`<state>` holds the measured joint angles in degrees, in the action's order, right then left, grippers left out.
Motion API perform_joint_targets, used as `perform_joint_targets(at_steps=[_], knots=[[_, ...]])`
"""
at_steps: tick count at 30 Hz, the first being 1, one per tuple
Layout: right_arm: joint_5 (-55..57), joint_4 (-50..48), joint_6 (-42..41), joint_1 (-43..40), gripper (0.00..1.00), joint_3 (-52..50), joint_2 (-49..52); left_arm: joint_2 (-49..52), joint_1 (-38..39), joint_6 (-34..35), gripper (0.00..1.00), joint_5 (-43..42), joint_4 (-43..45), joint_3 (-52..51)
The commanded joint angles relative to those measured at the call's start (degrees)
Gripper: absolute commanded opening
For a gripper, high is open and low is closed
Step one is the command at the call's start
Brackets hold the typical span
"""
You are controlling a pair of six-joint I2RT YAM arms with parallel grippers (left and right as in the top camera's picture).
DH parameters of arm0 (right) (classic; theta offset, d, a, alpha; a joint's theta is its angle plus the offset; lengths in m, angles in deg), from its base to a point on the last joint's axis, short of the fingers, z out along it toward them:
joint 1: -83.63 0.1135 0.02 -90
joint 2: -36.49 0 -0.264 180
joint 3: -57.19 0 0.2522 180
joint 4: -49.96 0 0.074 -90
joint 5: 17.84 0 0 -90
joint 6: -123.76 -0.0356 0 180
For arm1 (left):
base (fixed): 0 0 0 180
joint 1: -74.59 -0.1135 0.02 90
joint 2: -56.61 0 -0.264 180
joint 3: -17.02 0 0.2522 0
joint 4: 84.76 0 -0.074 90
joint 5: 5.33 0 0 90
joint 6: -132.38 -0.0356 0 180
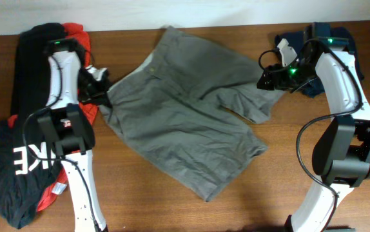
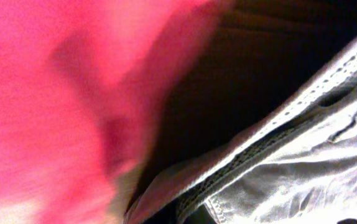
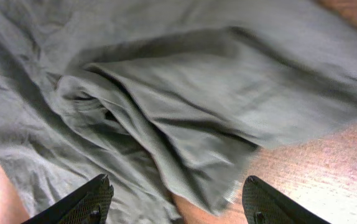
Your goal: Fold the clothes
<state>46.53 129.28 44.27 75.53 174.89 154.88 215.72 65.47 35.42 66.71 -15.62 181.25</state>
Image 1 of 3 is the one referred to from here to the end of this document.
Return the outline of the grey shorts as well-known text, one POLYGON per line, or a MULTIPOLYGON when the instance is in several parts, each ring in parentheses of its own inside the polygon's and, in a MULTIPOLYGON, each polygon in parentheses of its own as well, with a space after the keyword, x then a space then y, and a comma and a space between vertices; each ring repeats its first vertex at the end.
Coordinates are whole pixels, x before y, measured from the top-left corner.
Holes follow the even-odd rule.
POLYGON ((100 111, 128 147, 209 202, 268 148, 249 125, 268 121, 282 92, 258 89, 261 75, 256 61, 169 26, 100 111))

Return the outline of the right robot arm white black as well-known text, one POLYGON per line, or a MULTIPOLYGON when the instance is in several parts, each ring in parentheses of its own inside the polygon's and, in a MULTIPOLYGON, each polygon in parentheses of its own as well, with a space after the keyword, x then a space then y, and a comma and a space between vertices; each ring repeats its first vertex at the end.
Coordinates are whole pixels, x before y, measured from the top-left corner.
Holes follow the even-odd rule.
POLYGON ((303 125, 296 138, 298 162, 313 183, 284 229, 328 231, 341 201, 370 179, 370 104, 348 38, 334 36, 327 23, 312 23, 303 40, 298 52, 286 39, 272 49, 281 62, 262 68, 257 88, 293 93, 315 79, 324 87, 330 113, 303 125), (308 170, 300 154, 301 137, 312 124, 326 119, 331 122, 313 149, 313 169, 308 170))

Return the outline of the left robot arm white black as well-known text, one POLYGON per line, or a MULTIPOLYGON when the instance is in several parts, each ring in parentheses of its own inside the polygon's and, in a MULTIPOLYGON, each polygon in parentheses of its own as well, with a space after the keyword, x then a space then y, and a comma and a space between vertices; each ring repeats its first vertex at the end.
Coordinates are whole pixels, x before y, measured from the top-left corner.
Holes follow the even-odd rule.
POLYGON ((48 42, 50 93, 37 117, 46 145, 63 166, 72 196, 76 231, 107 231, 93 177, 92 125, 80 104, 107 104, 111 83, 105 68, 85 67, 86 50, 74 38, 48 42))

